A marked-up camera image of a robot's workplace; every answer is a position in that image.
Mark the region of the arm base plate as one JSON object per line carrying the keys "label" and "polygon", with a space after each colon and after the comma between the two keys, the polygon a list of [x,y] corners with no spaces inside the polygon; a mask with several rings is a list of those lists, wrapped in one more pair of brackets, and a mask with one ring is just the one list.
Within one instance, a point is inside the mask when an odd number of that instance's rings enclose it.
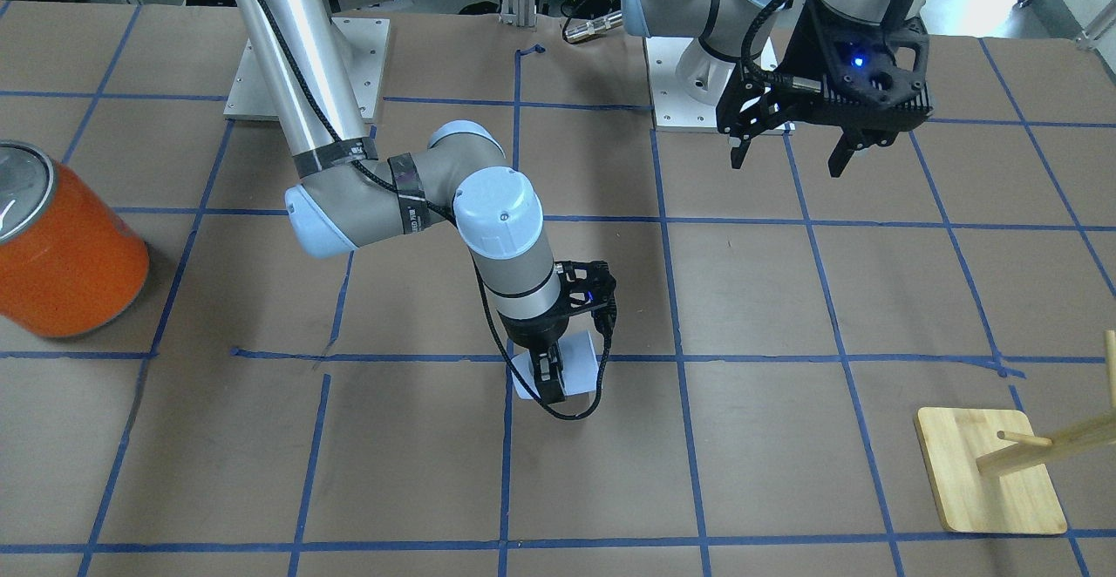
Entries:
{"label": "arm base plate", "polygon": [[[333,17],[331,36],[337,44],[350,81],[362,121],[368,125],[378,119],[382,81],[391,26],[387,18]],[[234,81],[228,89],[224,116],[231,121],[275,123],[278,112],[270,95],[262,65],[263,55],[248,41],[235,69]]]}
{"label": "arm base plate", "polygon": [[734,62],[718,59],[696,38],[645,38],[655,127],[666,132],[716,132],[715,105]]}

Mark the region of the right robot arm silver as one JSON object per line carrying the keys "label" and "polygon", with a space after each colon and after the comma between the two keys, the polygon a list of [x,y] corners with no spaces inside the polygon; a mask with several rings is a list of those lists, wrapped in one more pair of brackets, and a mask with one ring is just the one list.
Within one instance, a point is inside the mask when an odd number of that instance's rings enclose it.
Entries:
{"label": "right robot arm silver", "polygon": [[283,205],[304,250],[316,258],[426,230],[456,227],[474,265],[485,316],[522,347],[507,359],[519,394],[545,411],[583,393],[602,395],[616,323],[616,280],[603,261],[557,261],[541,200],[506,151],[472,121],[451,121],[425,151],[382,158],[363,121],[350,52],[331,15],[395,0],[235,0],[282,124],[298,184]]}

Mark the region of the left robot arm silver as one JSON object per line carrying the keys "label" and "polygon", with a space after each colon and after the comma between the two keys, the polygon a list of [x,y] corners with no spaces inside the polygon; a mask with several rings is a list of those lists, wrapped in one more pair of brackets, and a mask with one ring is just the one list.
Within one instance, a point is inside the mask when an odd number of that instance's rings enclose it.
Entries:
{"label": "left robot arm silver", "polygon": [[840,128],[827,160],[841,176],[855,153],[888,147],[936,108],[926,0],[620,0],[639,37],[687,37],[682,77],[713,105],[733,169],[786,123]]}

